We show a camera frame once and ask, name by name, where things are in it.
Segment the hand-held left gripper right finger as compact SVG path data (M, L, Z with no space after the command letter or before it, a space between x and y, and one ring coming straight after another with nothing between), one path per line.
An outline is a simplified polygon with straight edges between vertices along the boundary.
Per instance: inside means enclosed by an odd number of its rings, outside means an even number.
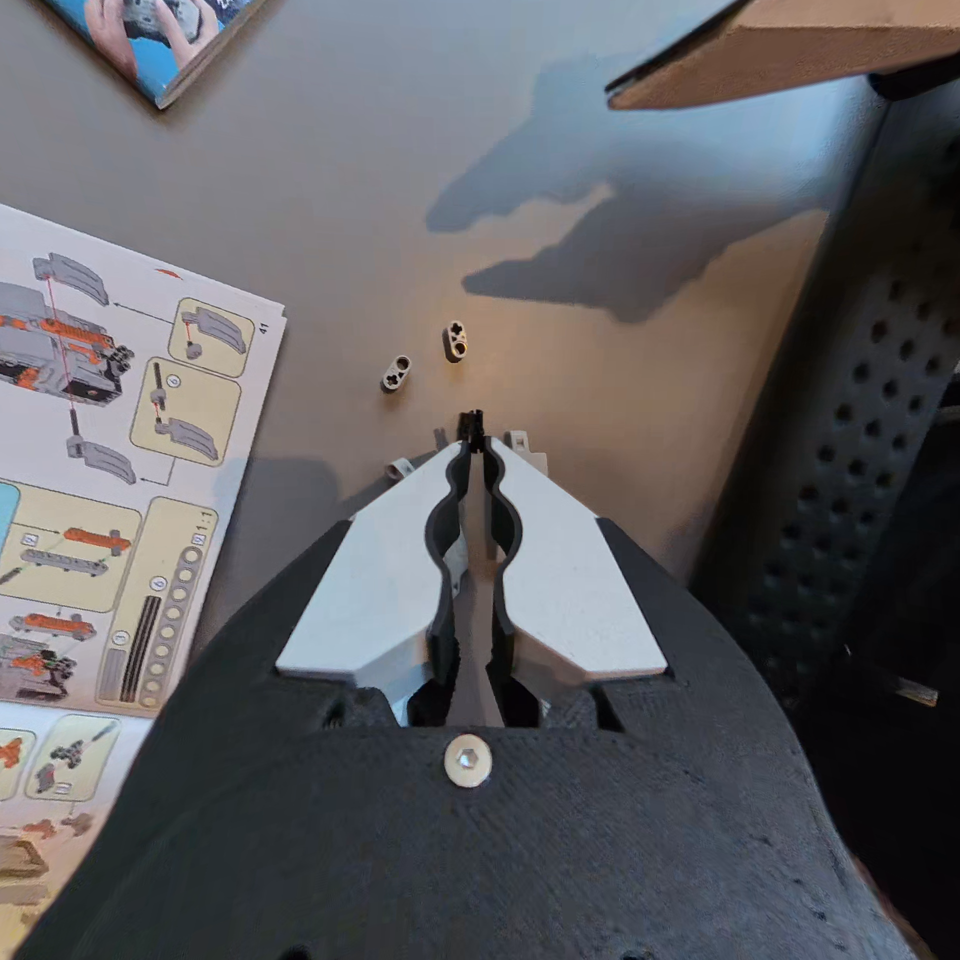
M486 675L504 725L536 727L571 693L665 676L601 517L501 439L486 438L483 465L503 553Z

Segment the blue cover instruction manual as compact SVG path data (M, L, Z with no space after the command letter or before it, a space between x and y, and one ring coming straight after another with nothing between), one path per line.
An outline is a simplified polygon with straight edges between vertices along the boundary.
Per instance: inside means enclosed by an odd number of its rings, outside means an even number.
M262 1L45 1L160 111L176 102Z

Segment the building instruction booklet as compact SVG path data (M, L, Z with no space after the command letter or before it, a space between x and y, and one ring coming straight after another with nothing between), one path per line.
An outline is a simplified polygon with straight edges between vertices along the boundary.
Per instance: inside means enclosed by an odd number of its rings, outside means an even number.
M1 209L1 956L186 671L285 308Z

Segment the brown flat board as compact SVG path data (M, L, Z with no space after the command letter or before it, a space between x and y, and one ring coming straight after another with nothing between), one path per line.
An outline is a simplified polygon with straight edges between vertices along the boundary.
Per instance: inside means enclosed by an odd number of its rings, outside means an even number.
M605 94L613 111L672 111L855 77L890 103L957 81L959 3L728 2Z

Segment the light grey bracket piece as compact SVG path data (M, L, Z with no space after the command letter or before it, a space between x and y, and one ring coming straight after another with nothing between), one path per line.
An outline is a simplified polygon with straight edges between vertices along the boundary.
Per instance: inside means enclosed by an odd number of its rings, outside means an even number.
M548 475L546 453L536 452L531 449L526 431L509 430L504 434L503 442L509 449L540 473ZM416 467L413 462L405 458L399 458L385 465L384 474L390 483L395 484L413 474L415 469ZM469 569L470 560L469 544L466 537L464 505L458 506L458 515L460 524L459 536L443 555L443 561L450 575L451 593L454 599L461 593L463 578Z

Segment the white desk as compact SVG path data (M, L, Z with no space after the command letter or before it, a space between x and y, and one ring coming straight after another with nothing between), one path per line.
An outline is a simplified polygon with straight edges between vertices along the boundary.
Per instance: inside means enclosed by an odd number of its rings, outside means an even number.
M2 202L286 307L198 644L476 407L689 579L882 109L853 79L608 110L721 5L266 2L158 113L2 2Z

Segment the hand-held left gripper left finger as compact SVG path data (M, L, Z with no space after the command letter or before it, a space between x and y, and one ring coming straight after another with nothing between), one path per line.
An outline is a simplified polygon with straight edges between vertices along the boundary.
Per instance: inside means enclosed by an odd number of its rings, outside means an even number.
M357 512L275 668L379 690L401 726L443 726L461 665L453 602L469 568L473 451L451 443Z

